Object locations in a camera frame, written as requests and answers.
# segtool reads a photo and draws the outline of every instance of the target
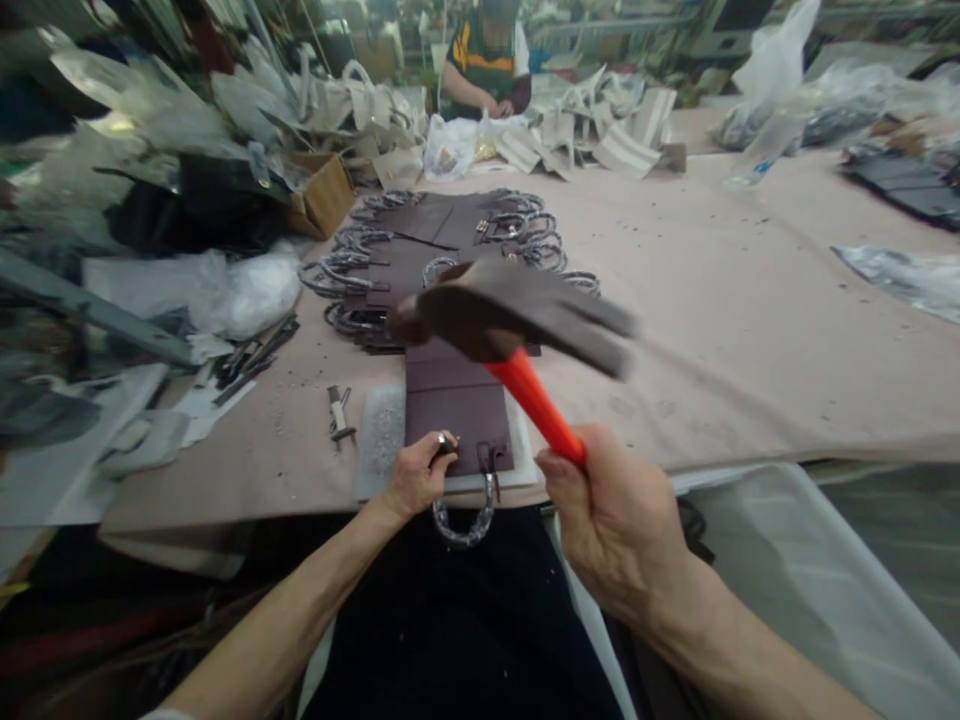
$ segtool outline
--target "hand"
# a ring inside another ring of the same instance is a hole
[[[486,110],[487,115],[493,119],[500,117],[500,106],[497,105],[497,101],[493,99],[493,95],[486,90],[480,91],[480,110]]]
[[[456,447],[456,438],[446,430],[443,434]],[[434,500],[443,495],[447,468],[456,461],[457,454],[447,453],[431,464],[430,461],[439,449],[438,431],[427,433],[416,443],[397,453],[390,487],[383,493],[383,502],[403,522],[426,510]]]
[[[537,455],[570,566],[600,607],[638,632],[692,619],[702,610],[699,561],[687,550],[670,479],[628,455],[604,426],[574,432],[586,474],[550,450]]]

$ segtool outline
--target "hammer head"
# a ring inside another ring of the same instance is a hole
[[[634,318],[551,273],[495,258],[444,272],[387,317],[392,335],[419,345],[438,336],[475,362],[506,362],[524,342],[549,345],[610,377],[626,354],[595,326],[636,335]]]

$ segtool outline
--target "person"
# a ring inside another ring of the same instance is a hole
[[[520,0],[480,0],[457,24],[441,85],[452,98],[447,120],[518,115],[530,104],[530,50],[517,20]]]
[[[662,470],[630,456],[605,427],[574,431],[587,451],[583,470],[549,450],[536,460],[563,552],[603,610],[734,717],[877,717],[688,551]],[[431,433],[403,449],[388,489],[151,715],[266,717],[336,615],[305,718],[619,717],[539,508],[498,511],[471,550],[443,547],[425,511],[456,455],[433,460],[439,448]]]

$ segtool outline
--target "water bottle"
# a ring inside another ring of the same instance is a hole
[[[794,97],[778,107],[760,132],[734,163],[723,181],[726,188],[751,188],[763,180],[790,144],[803,135],[803,128],[813,117],[815,107],[804,97]]]

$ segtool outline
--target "right hand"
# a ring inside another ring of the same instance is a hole
[[[488,93],[486,90],[480,91],[482,95],[480,96],[480,110],[486,110],[487,115],[491,119],[497,119],[500,117],[500,105],[496,100],[493,99],[493,95]]]
[[[638,632],[692,619],[703,603],[700,561],[687,550],[670,479],[605,426],[574,432],[585,473],[551,450],[537,455],[570,566],[600,607]]]

